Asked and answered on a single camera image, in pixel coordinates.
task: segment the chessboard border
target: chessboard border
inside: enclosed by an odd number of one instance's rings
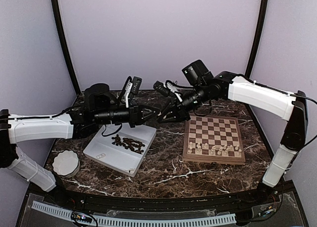
[[[198,117],[194,113],[190,113],[189,115]],[[230,116],[217,116],[217,115],[206,115],[204,117],[235,120],[236,125],[238,126],[237,133],[238,133],[240,148],[243,150],[242,136],[241,136],[241,131],[240,131],[239,123],[238,123],[238,118],[230,117]],[[184,161],[192,161],[192,162],[200,162],[200,163],[232,164],[232,165],[243,165],[246,162],[244,151],[241,152],[240,158],[217,156],[217,158],[215,159],[214,156],[195,155],[195,157],[193,157],[193,155],[188,154],[190,121],[191,121],[191,119],[185,122],[185,133],[184,133],[185,139],[184,139],[184,147],[183,147],[183,160]]]

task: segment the chessboard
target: chessboard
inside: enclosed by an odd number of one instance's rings
[[[245,163],[238,119],[190,115],[185,123],[183,160],[242,165]]]

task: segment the dark marble surface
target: dark marble surface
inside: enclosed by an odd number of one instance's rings
[[[161,108],[166,98],[155,91],[141,91],[138,103]],[[182,159],[184,130],[182,123],[146,123],[157,135],[135,177],[128,177],[85,157],[83,150],[94,137],[81,140],[57,140],[46,168],[59,152],[78,153],[81,169],[71,179],[63,179],[69,190],[135,198],[180,198],[234,193],[254,189],[269,165],[270,157],[244,104],[213,101],[212,115],[231,116],[239,120],[246,163],[242,166],[185,162]],[[207,111],[202,106],[198,112]]]

